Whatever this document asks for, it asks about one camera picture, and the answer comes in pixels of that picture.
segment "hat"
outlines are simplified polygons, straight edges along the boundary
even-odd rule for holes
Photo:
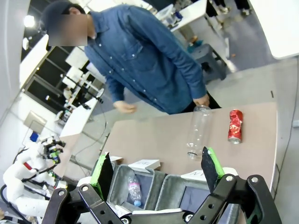
[[[40,19],[40,29],[49,34],[49,30],[58,29],[61,16],[71,6],[69,1],[59,0],[49,4],[43,11]]]

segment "man's left hand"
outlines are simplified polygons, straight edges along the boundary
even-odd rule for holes
[[[203,96],[202,98],[193,99],[193,101],[196,104],[196,106],[200,106],[200,105],[209,106],[210,105],[210,99],[207,94],[205,96]]]

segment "clear plastic bottle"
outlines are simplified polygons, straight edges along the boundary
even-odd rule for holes
[[[135,176],[131,176],[128,178],[128,189],[131,199],[134,202],[134,206],[141,206],[141,191],[140,184]]]
[[[207,106],[194,108],[187,140],[188,156],[201,159],[202,149],[207,145],[212,121],[212,110]]]

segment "hair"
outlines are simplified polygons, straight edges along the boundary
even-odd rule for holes
[[[80,11],[81,14],[86,14],[84,9],[79,4],[71,3],[63,12],[62,15],[69,15],[70,14],[70,8],[76,8]]]

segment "blue bottle cap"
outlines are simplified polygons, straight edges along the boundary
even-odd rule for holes
[[[136,207],[140,207],[141,206],[141,201],[134,201],[134,205]]]

